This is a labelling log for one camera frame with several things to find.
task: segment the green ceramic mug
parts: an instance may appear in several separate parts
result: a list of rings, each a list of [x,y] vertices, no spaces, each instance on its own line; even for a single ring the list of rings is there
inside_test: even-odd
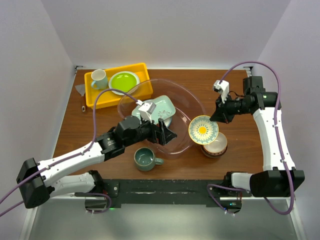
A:
[[[96,90],[103,90],[108,87],[108,78],[106,71],[103,69],[94,70],[91,73],[91,87]]]
[[[164,160],[157,158],[148,147],[141,147],[134,153],[134,164],[140,171],[150,171],[155,165],[164,164]]]

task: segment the wooden tabletop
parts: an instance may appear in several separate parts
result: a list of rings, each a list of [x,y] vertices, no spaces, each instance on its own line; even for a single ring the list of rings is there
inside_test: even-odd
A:
[[[87,108],[81,111],[81,96],[74,88],[84,83],[84,74],[92,70],[78,70],[64,115],[61,131],[54,152],[54,157],[76,150],[92,140],[93,111]],[[212,86],[220,79],[225,70],[148,70],[150,79],[170,79],[189,89],[202,102],[207,115],[215,110],[218,93]],[[243,93],[242,79],[247,74],[244,70],[234,70],[226,80],[230,90]],[[116,126],[121,117],[117,106],[101,108],[96,111],[97,136]],[[228,171],[248,173],[261,172],[263,166],[262,147],[258,128],[250,114],[237,115],[232,123],[219,123],[219,131],[228,140],[227,152],[218,159],[204,156],[199,145],[194,145],[176,159],[164,159],[163,165],[153,170],[141,172],[134,166],[134,153],[145,143],[137,143],[125,149],[125,153],[106,162],[91,165],[74,174],[83,174],[89,170],[98,170],[105,179],[222,179]]]

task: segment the white bracket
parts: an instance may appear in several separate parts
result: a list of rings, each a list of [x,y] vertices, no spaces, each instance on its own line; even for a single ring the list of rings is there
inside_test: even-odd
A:
[[[140,116],[146,120],[150,121],[152,123],[152,118],[151,115],[154,112],[156,108],[156,104],[151,102],[151,101],[146,101],[145,103],[142,104],[141,107],[138,108]]]
[[[81,175],[64,176],[52,185],[50,198],[70,193],[88,193],[95,187],[95,180],[88,172]]]
[[[247,172],[234,172],[231,174],[231,184],[236,189],[245,189],[251,191],[250,189],[250,178],[252,174]]]
[[[221,100],[223,103],[225,103],[229,94],[229,82],[225,80],[223,80],[221,83],[219,82],[220,80],[215,81],[213,84],[213,90],[221,95]]]

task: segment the clear plastic basin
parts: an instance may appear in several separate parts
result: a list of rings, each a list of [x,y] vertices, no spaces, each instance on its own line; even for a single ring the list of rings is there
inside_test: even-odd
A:
[[[132,88],[128,93],[133,94],[138,88],[149,83],[153,88],[151,99],[167,95],[172,101],[176,112],[172,117],[169,129],[177,134],[177,137],[165,146],[148,142],[149,147],[166,157],[177,157],[194,144],[188,133],[189,123],[193,118],[205,115],[205,108],[188,89],[168,79],[147,80]],[[125,118],[132,114],[132,110],[136,106],[131,98],[124,95],[118,103],[117,110],[120,116]]]

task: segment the white enclosure wall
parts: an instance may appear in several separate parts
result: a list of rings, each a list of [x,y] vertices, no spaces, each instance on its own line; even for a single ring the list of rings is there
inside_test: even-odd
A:
[[[221,68],[258,59],[290,0],[42,0],[71,61]]]
[[[50,158],[73,79],[73,65],[40,0],[0,2],[0,196],[24,160]],[[17,190],[0,212],[21,201]],[[17,240],[24,206],[0,218],[0,238]]]
[[[296,191],[296,202],[306,234],[319,239],[319,59],[320,1],[292,0],[259,60],[273,66],[282,84],[282,119],[288,148],[305,182]],[[264,86],[276,90],[274,77],[255,66]]]

